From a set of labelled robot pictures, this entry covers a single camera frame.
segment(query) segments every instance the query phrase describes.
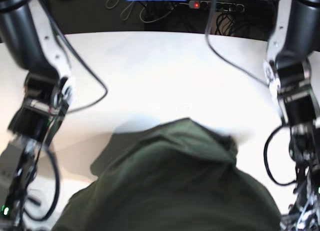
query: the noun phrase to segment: wrinkled cloth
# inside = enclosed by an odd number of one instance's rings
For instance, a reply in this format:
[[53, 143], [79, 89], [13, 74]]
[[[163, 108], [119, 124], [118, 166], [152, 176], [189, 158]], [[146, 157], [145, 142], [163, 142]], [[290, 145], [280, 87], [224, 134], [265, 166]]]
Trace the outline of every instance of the wrinkled cloth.
[[231, 137], [190, 119], [162, 125], [76, 193], [53, 231], [280, 230], [270, 193], [236, 162]]

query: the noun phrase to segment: green led light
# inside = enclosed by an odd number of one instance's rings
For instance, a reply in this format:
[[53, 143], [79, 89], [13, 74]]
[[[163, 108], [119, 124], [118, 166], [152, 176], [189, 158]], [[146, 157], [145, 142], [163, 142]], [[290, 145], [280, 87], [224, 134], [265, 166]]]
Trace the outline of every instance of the green led light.
[[6, 208], [4, 209], [4, 211], [3, 211], [3, 214], [4, 214], [4, 215], [8, 215], [8, 213], [9, 213], [9, 208], [6, 207]]

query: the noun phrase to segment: green fabric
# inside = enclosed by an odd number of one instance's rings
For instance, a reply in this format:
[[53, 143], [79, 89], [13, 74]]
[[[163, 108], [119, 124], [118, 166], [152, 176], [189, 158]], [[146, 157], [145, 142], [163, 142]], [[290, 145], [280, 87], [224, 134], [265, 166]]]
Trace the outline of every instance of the green fabric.
[[76, 193], [53, 231], [278, 231], [273, 198], [236, 156], [231, 137], [165, 124]]

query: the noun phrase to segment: white tabletop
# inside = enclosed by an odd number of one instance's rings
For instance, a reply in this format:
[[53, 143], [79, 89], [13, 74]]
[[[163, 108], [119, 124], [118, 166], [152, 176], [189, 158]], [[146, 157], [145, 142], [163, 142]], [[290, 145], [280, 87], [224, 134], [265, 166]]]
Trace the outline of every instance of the white tabletop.
[[[113, 131], [130, 121], [122, 132], [141, 131], [179, 118], [191, 117], [238, 143], [237, 166], [263, 183], [281, 212], [295, 201], [293, 186], [278, 187], [268, 178], [263, 148], [280, 119], [269, 90], [216, 57], [202, 34], [170, 32], [108, 32], [68, 36], [75, 49], [106, 83], [105, 100], [88, 110], [69, 115], [54, 138], [61, 168], [62, 190], [54, 224], [70, 196], [96, 179], [90, 165], [107, 145]], [[212, 36], [211, 42], [227, 59], [265, 80], [263, 59], [267, 43], [243, 38]], [[310, 62], [316, 96], [320, 89], [319, 53]], [[75, 61], [72, 74], [77, 83], [76, 108], [96, 100], [103, 89]], [[0, 45], [0, 148], [20, 107], [26, 72], [20, 70], [4, 44]], [[279, 182], [295, 178], [295, 165], [288, 155], [289, 133], [283, 131], [269, 147], [270, 168]], [[44, 197], [53, 193], [53, 180], [38, 176], [32, 189]]]

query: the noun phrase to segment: power strip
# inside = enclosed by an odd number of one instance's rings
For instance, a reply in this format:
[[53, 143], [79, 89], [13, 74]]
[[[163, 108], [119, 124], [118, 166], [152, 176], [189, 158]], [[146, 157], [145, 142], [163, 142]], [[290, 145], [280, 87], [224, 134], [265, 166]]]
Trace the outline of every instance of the power strip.
[[[186, 4], [189, 4], [189, 8], [193, 10], [209, 10], [211, 8], [210, 1], [199, 1], [199, 0], [189, 0]], [[231, 2], [216, 2], [215, 10], [217, 12], [238, 12], [244, 13], [245, 6], [240, 3], [231, 3]]]

